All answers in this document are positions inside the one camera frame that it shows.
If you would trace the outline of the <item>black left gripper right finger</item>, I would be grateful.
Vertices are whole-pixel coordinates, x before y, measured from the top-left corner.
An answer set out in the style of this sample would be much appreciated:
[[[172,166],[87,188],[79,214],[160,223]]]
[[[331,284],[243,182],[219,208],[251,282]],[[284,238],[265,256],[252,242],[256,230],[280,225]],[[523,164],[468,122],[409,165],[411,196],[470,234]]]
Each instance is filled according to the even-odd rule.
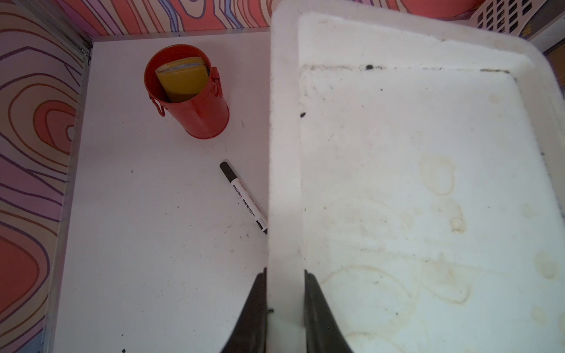
[[[305,270],[303,315],[308,353],[352,353],[316,277]]]

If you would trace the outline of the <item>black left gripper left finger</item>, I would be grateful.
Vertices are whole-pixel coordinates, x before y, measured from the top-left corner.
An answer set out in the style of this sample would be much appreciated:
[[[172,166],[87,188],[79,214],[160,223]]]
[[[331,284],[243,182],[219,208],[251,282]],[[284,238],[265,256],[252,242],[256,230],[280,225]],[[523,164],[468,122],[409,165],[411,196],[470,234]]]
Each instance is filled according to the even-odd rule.
[[[264,353],[267,331],[267,269],[259,273],[222,353]]]

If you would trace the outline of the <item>white plastic drawer cabinet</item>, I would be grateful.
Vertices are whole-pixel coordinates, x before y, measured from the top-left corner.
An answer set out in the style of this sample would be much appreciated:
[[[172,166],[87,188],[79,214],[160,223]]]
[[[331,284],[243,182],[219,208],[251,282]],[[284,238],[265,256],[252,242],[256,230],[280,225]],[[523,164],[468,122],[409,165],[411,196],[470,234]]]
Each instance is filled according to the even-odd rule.
[[[564,350],[564,98],[527,41],[349,1],[271,24],[269,352]]]

